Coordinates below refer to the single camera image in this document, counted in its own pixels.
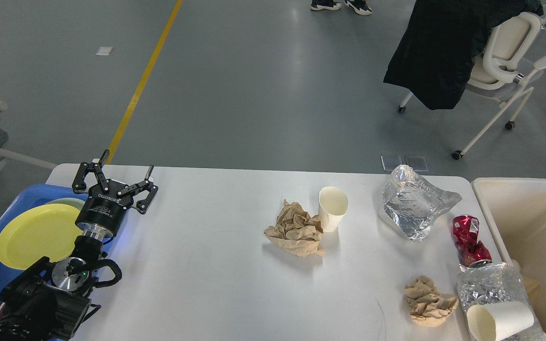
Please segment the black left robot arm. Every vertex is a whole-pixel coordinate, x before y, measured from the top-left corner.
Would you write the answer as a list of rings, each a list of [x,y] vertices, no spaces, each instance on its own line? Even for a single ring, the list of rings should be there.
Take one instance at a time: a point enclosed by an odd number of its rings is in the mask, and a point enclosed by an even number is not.
[[[70,210],[74,244],[62,255],[36,250],[36,260],[0,291],[0,341],[69,341],[100,309],[90,295],[117,284],[123,272],[108,258],[105,244],[120,230],[126,214],[144,215],[158,192],[150,165],[143,181],[126,184],[104,175],[105,150],[96,161],[80,164],[72,183],[87,194],[81,209]]]

